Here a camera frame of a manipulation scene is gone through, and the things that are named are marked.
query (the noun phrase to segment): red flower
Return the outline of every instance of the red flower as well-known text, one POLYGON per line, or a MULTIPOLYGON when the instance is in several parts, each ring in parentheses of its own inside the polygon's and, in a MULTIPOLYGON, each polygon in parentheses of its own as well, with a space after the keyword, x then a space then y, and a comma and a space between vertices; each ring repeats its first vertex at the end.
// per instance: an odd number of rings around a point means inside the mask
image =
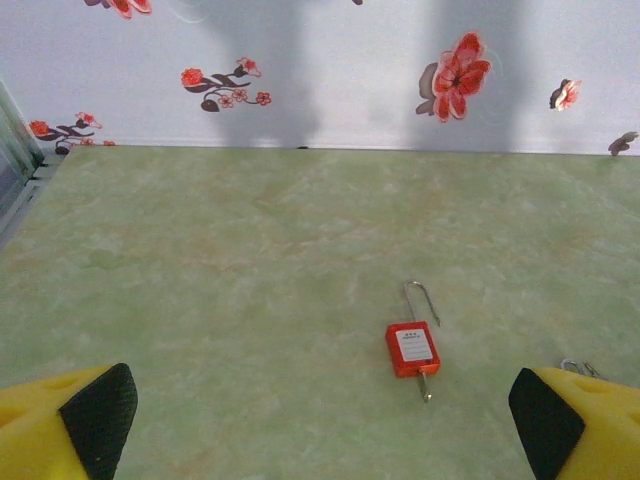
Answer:
POLYGON ((238 103, 246 102, 249 98, 247 91, 244 88, 236 88, 231 96, 238 103))
POLYGON ((204 73, 199 68, 187 68, 182 72, 182 85, 185 87, 195 87, 202 83, 204 73))
POLYGON ((42 137, 49 133, 49 125, 47 125, 47 122, 36 120, 29 124, 29 128, 36 137, 42 137))
POLYGON ((271 95, 268 92, 258 92, 256 102, 265 107, 271 103, 271 95))
POLYGON ((238 65, 242 65, 242 68, 247 73, 247 75, 251 75, 252 77, 261 77, 262 73, 258 70, 258 66, 256 62, 247 57, 242 57, 240 60, 236 62, 238 65))
POLYGON ((551 108, 561 112, 576 103, 580 94, 580 85, 582 85, 580 80, 563 80, 560 88, 551 94, 551 108))
POLYGON ((84 113, 84 112, 77 113, 76 118, 79 118, 90 127, 102 128, 102 125, 96 122, 96 118, 93 115, 89 115, 88 113, 84 113))
POLYGON ((475 32, 465 34, 452 51, 442 53, 432 85, 433 110, 442 123, 449 120, 449 114, 458 120, 467 116, 465 97, 480 91, 491 70, 489 61, 480 60, 483 53, 484 45, 475 32))
POLYGON ((121 17, 127 20, 133 16, 134 9, 145 15, 151 13, 151 0, 107 0, 107 2, 118 11, 121 17))
POLYGON ((233 98, 229 95, 220 95, 218 103, 222 108, 233 108, 233 98))

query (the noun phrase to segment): padlock shackle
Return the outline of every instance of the padlock shackle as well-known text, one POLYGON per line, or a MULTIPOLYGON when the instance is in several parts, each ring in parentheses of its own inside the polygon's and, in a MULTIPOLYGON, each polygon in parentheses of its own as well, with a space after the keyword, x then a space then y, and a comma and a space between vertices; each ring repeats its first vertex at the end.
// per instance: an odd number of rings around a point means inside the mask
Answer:
POLYGON ((436 307, 433 306, 433 302, 429 297, 429 292, 427 292, 427 287, 425 287, 422 283, 418 282, 417 280, 407 280, 404 284, 403 290, 404 290, 404 296, 407 299, 407 304, 409 305, 409 310, 411 311, 411 318, 413 318, 413 321, 417 322, 418 319, 416 318, 416 312, 413 309, 413 305, 411 304, 411 298, 409 297, 409 287, 411 285, 415 285, 416 287, 420 288, 420 290, 424 292, 424 296, 427 298, 427 302, 429 303, 429 309, 431 310, 431 314, 433 315, 433 318, 435 319, 438 326, 440 326, 440 317, 436 312, 436 307))

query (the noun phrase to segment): floor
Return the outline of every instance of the floor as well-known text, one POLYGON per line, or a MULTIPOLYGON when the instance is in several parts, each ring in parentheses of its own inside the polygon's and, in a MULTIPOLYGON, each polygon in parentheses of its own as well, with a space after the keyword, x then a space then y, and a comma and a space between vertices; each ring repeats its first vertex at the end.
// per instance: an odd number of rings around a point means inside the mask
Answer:
POLYGON ((640 386, 639 177, 632 157, 74 149, 0 253, 0 387, 128 363, 123 480, 533 479, 522 367, 640 386), (442 319, 429 404, 384 343, 412 278, 442 319))

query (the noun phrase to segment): black rubber pad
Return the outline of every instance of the black rubber pad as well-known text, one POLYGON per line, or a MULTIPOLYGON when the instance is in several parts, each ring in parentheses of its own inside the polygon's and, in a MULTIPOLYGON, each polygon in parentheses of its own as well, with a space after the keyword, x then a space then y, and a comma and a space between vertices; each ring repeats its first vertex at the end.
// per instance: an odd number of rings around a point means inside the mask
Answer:
POLYGON ((528 368, 511 388, 509 407, 536 479, 555 480, 580 441, 584 421, 528 368))
POLYGON ((137 406, 138 394, 131 370, 119 363, 60 409, 90 480, 113 480, 137 406))

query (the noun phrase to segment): metal hook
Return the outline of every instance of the metal hook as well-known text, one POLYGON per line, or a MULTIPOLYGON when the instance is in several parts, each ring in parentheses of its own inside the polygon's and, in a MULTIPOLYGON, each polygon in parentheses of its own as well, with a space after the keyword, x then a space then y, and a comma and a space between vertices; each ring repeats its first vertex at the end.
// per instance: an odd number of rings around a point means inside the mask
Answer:
POLYGON ((565 358, 562 362, 560 362, 560 368, 568 372, 572 371, 569 367, 570 365, 573 366, 576 370, 576 373, 579 373, 580 375, 586 375, 587 377, 593 378, 602 378, 589 362, 577 362, 571 358, 565 358))
POLYGON ((418 387, 420 388, 420 394, 422 395, 422 400, 424 403, 429 403, 431 400, 431 389, 429 389, 429 383, 427 382, 427 374, 422 370, 420 371, 420 375, 418 376, 418 387))
POLYGON ((409 304, 409 310, 411 310, 411 317, 413 318, 413 321, 416 322, 418 319, 416 318, 416 312, 413 310, 413 305, 411 305, 411 299, 409 298, 410 285, 415 285, 424 292, 424 296, 427 297, 427 302, 429 303, 429 309, 431 310, 431 314, 433 315, 433 318, 435 319, 438 326, 440 326, 440 317, 436 313, 436 308, 433 306, 433 302, 431 302, 431 298, 429 297, 429 292, 427 292, 427 288, 417 280, 408 280, 407 282, 405 282, 403 289, 404 289, 404 296, 407 299, 407 303, 409 304))

